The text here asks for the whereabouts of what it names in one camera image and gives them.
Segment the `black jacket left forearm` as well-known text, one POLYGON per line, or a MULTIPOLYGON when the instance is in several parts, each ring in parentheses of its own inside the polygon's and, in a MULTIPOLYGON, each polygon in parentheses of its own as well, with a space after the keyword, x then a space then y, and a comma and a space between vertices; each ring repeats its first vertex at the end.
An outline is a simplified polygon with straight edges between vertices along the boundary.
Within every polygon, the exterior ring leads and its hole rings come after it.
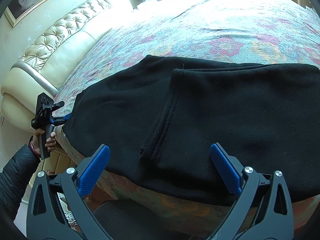
POLYGON ((28 145, 23 145, 1 172, 1 214, 14 221, 22 198, 40 158, 28 145))

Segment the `person's left hand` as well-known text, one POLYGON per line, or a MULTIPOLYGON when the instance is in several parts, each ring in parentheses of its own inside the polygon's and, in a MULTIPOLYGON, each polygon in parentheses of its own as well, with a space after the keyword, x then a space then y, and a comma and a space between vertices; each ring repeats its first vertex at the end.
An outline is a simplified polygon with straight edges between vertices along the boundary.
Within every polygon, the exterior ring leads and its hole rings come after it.
MULTIPOLYGON (((30 149, 38 157, 41 156, 40 135, 43 135, 44 133, 45 133, 44 130, 37 129, 33 134, 32 140, 29 142, 30 149)), ((53 150, 55 150, 55 145, 56 145, 56 134, 55 134, 55 132, 52 132, 50 134, 50 137, 48 139, 46 139, 45 147, 47 148, 48 152, 52 152, 53 150)))

